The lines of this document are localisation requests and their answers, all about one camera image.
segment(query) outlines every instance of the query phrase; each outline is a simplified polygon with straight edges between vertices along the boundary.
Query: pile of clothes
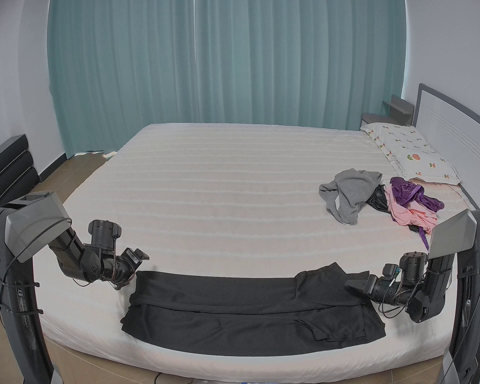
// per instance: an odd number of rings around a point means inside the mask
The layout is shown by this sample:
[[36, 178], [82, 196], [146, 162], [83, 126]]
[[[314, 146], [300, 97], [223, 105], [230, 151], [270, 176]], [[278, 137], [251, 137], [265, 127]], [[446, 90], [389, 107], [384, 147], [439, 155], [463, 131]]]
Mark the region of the pile of clothes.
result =
[[393, 221], [419, 233], [425, 247], [425, 233], [431, 234], [437, 224], [437, 212], [444, 203], [425, 195], [421, 185], [392, 177], [390, 184], [382, 185], [382, 174], [354, 168], [335, 175], [332, 182], [321, 184], [320, 196], [326, 209], [342, 224], [350, 225], [358, 219], [365, 203], [377, 211], [392, 215]]
[[421, 185], [402, 177], [392, 177], [390, 184], [378, 185], [367, 203], [378, 211], [390, 213], [399, 225], [419, 233], [427, 249], [425, 233], [432, 233], [437, 225], [437, 212], [445, 208], [440, 200], [426, 196]]

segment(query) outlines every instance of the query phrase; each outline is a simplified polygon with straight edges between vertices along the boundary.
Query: clothing tag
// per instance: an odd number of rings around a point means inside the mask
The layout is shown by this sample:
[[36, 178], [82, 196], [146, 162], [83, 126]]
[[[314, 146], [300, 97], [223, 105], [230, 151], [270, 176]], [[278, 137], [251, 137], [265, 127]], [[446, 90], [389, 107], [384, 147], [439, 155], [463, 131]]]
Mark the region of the clothing tag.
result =
[[[338, 209], [340, 208], [340, 195], [338, 195], [335, 199], [335, 209], [338, 212]], [[342, 223], [343, 225], [346, 225], [347, 227], [350, 227], [350, 224], [347, 223]]]

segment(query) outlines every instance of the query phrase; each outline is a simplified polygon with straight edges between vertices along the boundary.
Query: gray garment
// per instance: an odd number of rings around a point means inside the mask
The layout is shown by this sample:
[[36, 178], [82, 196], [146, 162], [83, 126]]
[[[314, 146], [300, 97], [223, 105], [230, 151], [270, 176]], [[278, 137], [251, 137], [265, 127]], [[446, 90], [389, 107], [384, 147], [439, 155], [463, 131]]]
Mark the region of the gray garment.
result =
[[[369, 172], [354, 168], [337, 173], [333, 181], [321, 184], [318, 193], [327, 203], [329, 211], [335, 219], [343, 224], [355, 222], [363, 203], [372, 195], [378, 184], [382, 182], [380, 172]], [[338, 210], [335, 199], [339, 198]]]

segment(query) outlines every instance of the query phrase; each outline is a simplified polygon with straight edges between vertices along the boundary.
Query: gray headboard frame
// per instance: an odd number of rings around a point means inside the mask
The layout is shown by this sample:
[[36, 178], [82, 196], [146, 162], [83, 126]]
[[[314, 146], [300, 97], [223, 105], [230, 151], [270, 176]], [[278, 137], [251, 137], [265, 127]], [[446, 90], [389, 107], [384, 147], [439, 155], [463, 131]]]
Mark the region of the gray headboard frame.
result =
[[[437, 90], [430, 88], [429, 86], [426, 86], [425, 84], [420, 83], [419, 84], [419, 90], [417, 94], [417, 104], [415, 106], [415, 113], [413, 116], [413, 126], [417, 126], [417, 120], [418, 120], [418, 115], [419, 115], [419, 110], [420, 110], [420, 101], [421, 101], [421, 94], [422, 91], [426, 91], [429, 94], [443, 100], [445, 103], [453, 106], [454, 108], [458, 109], [460, 112], [463, 112], [465, 115], [470, 117], [471, 119], [475, 120], [478, 124], [480, 124], [480, 115], [472, 111], [471, 109], [465, 107], [463, 104], [460, 104], [458, 101], [453, 100], [451, 97], [448, 97], [447, 95], [444, 95], [441, 92], [438, 92]], [[460, 188], [462, 189], [463, 193], [468, 197], [472, 205], [476, 209], [480, 209], [477, 203], [472, 199], [472, 197], [469, 195], [469, 193], [465, 190], [465, 188], [460, 184]]]

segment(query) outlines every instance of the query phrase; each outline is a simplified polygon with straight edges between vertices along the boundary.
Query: headboard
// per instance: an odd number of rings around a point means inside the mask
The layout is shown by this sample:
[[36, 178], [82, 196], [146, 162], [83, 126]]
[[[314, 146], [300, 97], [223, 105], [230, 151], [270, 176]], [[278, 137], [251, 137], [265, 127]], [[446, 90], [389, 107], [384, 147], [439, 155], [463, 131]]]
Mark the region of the headboard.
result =
[[413, 125], [462, 179], [472, 204], [480, 204], [480, 116], [450, 97], [419, 85]]
[[29, 193], [37, 183], [27, 137], [15, 136], [0, 144], [0, 205]]

